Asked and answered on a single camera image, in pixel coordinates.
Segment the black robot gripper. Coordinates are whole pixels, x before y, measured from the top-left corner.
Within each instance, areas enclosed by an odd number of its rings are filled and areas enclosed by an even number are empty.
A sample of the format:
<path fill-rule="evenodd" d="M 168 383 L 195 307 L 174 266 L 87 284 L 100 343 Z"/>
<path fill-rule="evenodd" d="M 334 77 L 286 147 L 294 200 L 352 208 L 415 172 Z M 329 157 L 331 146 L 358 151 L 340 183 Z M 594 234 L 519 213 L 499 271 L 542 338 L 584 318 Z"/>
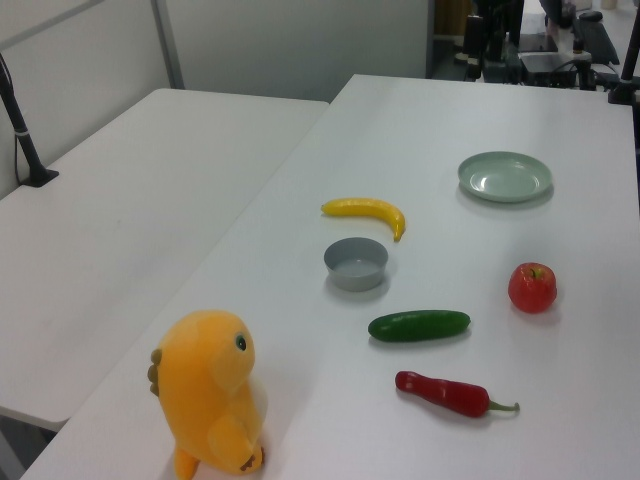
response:
<path fill-rule="evenodd" d="M 523 17 L 523 0 L 473 0 L 475 13 L 466 19 L 464 53 L 472 66 L 480 66 L 483 54 L 484 27 L 493 31 L 487 44 L 485 59 L 501 63 L 505 31 L 519 31 Z"/>

